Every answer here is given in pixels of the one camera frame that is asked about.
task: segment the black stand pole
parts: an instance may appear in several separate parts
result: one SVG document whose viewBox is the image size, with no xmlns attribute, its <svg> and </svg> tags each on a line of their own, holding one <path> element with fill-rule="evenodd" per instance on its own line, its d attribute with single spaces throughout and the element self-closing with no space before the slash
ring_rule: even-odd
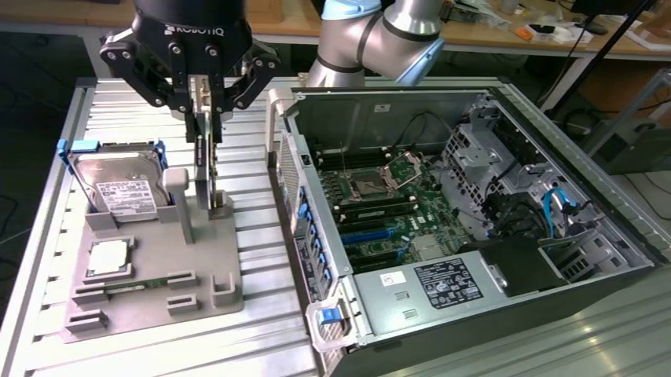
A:
<svg viewBox="0 0 671 377">
<path fill-rule="evenodd" d="M 581 83 L 587 79 L 587 76 L 589 76 L 591 72 L 595 70 L 596 65 L 600 63 L 600 61 L 605 58 L 605 55 L 608 55 L 609 50 L 615 46 L 615 43 L 617 43 L 619 39 L 629 29 L 629 26 L 632 25 L 633 21 L 640 16 L 640 13 L 652 5 L 655 0 L 643 0 L 639 4 L 639 7 L 636 10 L 629 14 L 627 17 L 627 20 L 624 20 L 621 26 L 617 28 L 615 33 L 612 34 L 612 37 L 609 37 L 608 42 L 604 44 L 603 48 L 597 52 L 595 58 L 591 60 L 589 64 L 587 64 L 587 67 L 584 71 L 580 73 L 580 76 L 577 76 L 577 79 L 575 80 L 573 84 L 565 91 L 565 94 L 561 96 L 559 102 L 556 102 L 556 105 L 552 109 L 547 110 L 547 115 L 549 118 L 553 117 L 553 115 L 559 112 L 561 107 L 564 106 L 565 102 L 573 95 L 573 93 L 577 91 L 577 88 L 580 87 Z"/>
</svg>

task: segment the motherboard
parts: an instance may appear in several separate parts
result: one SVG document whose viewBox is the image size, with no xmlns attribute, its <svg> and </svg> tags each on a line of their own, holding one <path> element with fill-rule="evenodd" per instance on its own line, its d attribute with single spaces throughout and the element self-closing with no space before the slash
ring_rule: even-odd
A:
<svg viewBox="0 0 671 377">
<path fill-rule="evenodd" d="M 321 156 L 319 168 L 356 273 L 441 258 L 472 240 L 420 153 Z"/>
</svg>

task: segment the power supply label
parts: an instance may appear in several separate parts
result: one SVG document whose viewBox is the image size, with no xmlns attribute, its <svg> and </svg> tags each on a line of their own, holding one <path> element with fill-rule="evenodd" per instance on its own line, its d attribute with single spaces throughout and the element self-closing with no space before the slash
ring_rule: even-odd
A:
<svg viewBox="0 0 671 377">
<path fill-rule="evenodd" d="M 415 267 L 431 305 L 445 309 L 484 295 L 460 258 Z"/>
<path fill-rule="evenodd" d="M 156 203 L 148 181 L 104 182 L 96 186 L 112 215 L 156 213 Z"/>
</svg>

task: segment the robotiq logo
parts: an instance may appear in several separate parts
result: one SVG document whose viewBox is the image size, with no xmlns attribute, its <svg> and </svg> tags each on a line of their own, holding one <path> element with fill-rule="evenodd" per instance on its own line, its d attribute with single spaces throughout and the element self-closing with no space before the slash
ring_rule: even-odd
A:
<svg viewBox="0 0 671 377">
<path fill-rule="evenodd" d="M 224 31 L 220 27 L 217 27 L 216 29 L 187 29 L 184 27 L 165 25 L 165 35 L 172 35 L 174 33 L 219 35 L 220 37 L 224 36 Z"/>
</svg>

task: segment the circuit board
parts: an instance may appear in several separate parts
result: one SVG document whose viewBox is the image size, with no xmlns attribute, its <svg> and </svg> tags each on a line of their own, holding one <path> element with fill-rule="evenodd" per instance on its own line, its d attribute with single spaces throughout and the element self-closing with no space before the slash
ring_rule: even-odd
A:
<svg viewBox="0 0 671 377">
<path fill-rule="evenodd" d="M 356 273 L 451 255 L 472 241 L 429 166 L 412 154 L 396 153 L 381 167 L 320 171 L 320 182 Z M 353 206 L 347 215 L 357 211 L 369 218 L 348 221 L 343 208 Z M 381 214 L 379 209 L 391 207 L 400 213 Z M 379 239 L 365 240 L 375 234 Z M 435 240 L 429 253 L 413 242 L 427 235 Z"/>
</svg>

